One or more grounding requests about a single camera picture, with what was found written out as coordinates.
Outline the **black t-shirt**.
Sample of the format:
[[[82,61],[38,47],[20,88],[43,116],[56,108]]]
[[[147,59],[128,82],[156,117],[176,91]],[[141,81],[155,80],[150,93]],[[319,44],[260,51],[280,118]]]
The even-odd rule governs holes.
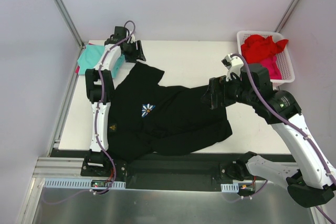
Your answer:
[[[207,86],[160,86],[164,71],[136,63],[116,87],[108,116],[108,150],[131,162],[156,152],[181,156],[232,135],[225,108],[201,102]]]

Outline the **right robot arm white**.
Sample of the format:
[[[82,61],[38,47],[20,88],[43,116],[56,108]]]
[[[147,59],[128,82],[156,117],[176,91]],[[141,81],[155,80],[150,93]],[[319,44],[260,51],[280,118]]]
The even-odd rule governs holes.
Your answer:
[[[229,177],[236,180],[262,177],[284,188],[305,208],[324,205],[334,197],[335,168],[309,135],[293,95],[273,89],[267,68],[250,64],[249,70],[242,69],[239,76],[232,73],[211,78],[202,102],[211,109],[234,103],[252,107],[282,138],[298,166],[297,169],[286,167],[247,152],[227,168]]]

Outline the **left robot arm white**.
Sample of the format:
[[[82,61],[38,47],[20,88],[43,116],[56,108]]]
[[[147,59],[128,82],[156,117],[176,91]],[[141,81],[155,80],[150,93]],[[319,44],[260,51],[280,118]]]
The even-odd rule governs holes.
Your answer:
[[[104,42],[105,49],[98,63],[85,72],[86,95],[92,109],[92,137],[83,160],[81,176],[115,177],[116,169],[107,153],[108,114],[115,91],[112,70],[122,56],[126,62],[146,61],[141,41],[135,39],[134,32],[126,25],[116,26],[113,34]]]

